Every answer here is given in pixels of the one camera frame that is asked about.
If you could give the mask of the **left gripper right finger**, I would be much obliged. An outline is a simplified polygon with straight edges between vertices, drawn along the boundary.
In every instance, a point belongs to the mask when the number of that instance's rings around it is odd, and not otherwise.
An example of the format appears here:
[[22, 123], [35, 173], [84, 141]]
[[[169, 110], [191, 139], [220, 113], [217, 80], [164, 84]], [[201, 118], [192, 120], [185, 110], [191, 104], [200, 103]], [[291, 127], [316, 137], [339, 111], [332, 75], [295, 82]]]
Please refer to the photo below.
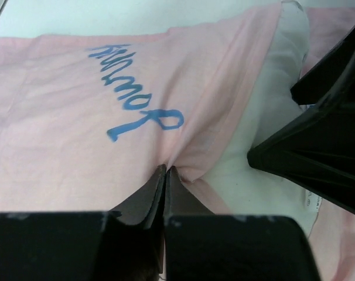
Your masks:
[[215, 215], [180, 181], [165, 181], [167, 280], [317, 280], [309, 242], [291, 218]]

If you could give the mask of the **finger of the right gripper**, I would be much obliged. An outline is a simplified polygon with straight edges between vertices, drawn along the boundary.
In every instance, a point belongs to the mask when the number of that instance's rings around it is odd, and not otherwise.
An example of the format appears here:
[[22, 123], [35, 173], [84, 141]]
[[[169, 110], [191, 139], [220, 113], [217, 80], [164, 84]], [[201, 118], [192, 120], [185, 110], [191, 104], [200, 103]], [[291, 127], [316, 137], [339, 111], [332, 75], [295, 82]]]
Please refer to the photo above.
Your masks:
[[355, 52], [355, 25], [292, 88], [292, 99], [298, 105], [317, 103], [338, 82]]
[[304, 77], [292, 96], [309, 109], [251, 149], [249, 165], [355, 214], [355, 74], [332, 85]]

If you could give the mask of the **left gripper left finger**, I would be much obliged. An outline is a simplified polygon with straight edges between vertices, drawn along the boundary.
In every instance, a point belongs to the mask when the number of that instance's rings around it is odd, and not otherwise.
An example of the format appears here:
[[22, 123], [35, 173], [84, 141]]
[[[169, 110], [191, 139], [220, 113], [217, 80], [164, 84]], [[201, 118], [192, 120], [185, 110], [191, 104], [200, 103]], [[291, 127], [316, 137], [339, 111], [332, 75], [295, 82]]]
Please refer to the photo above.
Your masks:
[[158, 280], [165, 176], [108, 211], [0, 213], [0, 280]]

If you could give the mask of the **white pillow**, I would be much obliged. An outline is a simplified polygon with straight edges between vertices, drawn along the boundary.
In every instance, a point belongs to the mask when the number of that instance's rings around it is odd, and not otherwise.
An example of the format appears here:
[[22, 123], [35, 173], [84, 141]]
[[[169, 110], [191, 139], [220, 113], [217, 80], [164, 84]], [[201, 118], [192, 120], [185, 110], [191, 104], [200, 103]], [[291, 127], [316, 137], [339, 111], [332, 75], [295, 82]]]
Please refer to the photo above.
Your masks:
[[316, 211], [304, 205], [299, 185], [248, 165], [247, 152], [302, 113], [291, 87], [309, 50], [309, 24], [302, 6], [283, 1], [277, 29], [237, 129], [204, 180], [236, 214], [285, 215], [310, 234]]

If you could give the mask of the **pink blue pillowcase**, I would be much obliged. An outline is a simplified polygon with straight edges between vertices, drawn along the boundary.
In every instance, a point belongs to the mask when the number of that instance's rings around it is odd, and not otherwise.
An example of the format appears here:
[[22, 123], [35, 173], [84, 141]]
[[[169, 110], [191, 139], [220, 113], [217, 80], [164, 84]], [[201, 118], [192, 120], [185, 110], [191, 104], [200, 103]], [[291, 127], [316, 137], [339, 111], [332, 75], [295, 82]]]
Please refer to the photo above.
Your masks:
[[[0, 213], [107, 211], [166, 165], [210, 211], [235, 214], [203, 177], [245, 112], [282, 3], [154, 35], [0, 38]], [[300, 77], [355, 24], [355, 8], [303, 10]], [[322, 279], [355, 280], [355, 215], [308, 197]]]

